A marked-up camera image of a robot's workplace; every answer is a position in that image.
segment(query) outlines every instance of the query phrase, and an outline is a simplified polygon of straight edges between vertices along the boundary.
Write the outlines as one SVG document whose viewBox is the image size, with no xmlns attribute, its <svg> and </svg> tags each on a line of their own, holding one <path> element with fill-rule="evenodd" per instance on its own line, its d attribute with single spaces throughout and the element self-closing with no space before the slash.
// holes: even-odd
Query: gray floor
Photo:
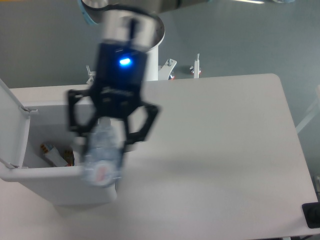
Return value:
<svg viewBox="0 0 320 240">
<path fill-rule="evenodd" d="M 200 53 L 201 77 L 275 73 L 297 124 L 320 84 L 320 0 L 251 4 L 213 0 L 160 15 L 159 62 L 178 61 L 177 78 Z M 94 69 L 100 26 L 76 0 L 0 2 L 0 78 L 10 87 L 83 84 Z M 320 174 L 320 116 L 300 134 L 312 174 Z"/>
</svg>

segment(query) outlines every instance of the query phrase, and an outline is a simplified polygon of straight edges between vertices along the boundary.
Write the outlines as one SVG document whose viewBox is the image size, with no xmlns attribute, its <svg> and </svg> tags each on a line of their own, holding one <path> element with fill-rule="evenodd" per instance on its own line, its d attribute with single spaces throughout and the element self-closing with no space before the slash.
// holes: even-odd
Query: white bin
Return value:
<svg viewBox="0 0 320 240">
<path fill-rule="evenodd" d="M 19 182 L 54 205 L 114 201 L 117 197 L 115 186 L 86 185 L 81 179 L 81 166 L 50 167 L 44 161 L 42 143 L 53 143 L 61 151 L 64 146 L 71 145 L 75 134 L 67 130 L 67 106 L 61 92 L 57 92 L 60 101 L 50 101 L 48 92 L 37 94 L 44 96 L 36 96 L 41 101 L 23 106 L 0 80 L 0 178 Z M 28 112 L 24 108 L 37 111 Z M 88 117 L 93 110 L 89 103 L 81 104 L 79 108 L 80 117 Z"/>
</svg>

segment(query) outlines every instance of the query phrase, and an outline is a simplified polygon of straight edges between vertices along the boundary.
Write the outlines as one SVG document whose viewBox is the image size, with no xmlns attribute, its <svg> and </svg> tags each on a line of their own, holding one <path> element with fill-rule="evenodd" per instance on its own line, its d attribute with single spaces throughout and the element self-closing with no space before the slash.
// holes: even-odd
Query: blue led light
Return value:
<svg viewBox="0 0 320 240">
<path fill-rule="evenodd" d="M 123 67 L 129 66 L 131 64 L 131 59 L 128 57 L 122 58 L 122 59 L 120 59 L 119 63 L 120 63 L 120 66 L 123 66 Z"/>
</svg>

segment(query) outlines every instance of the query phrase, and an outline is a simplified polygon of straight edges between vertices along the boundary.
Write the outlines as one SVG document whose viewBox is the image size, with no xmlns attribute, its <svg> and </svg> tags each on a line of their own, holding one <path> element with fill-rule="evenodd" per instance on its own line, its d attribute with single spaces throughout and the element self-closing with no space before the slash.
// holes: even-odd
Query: white table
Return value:
<svg viewBox="0 0 320 240">
<path fill-rule="evenodd" d="M 22 102 L 42 94 L 61 100 L 69 88 L 13 92 Z M 303 216 L 301 205 L 317 198 L 277 76 L 147 82 L 145 96 L 162 112 L 149 140 L 127 155 L 114 203 L 53 206 L 1 180 L 0 239 L 248 240 L 320 233 Z"/>
</svg>

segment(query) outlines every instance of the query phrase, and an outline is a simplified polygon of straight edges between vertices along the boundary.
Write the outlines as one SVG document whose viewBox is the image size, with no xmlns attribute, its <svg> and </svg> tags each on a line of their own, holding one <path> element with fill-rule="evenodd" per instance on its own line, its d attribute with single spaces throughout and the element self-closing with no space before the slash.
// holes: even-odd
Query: open lid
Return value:
<svg viewBox="0 0 320 240">
<path fill-rule="evenodd" d="M 29 126 L 29 112 L 0 79 L 0 177 L 4 166 L 22 167 Z"/>
</svg>

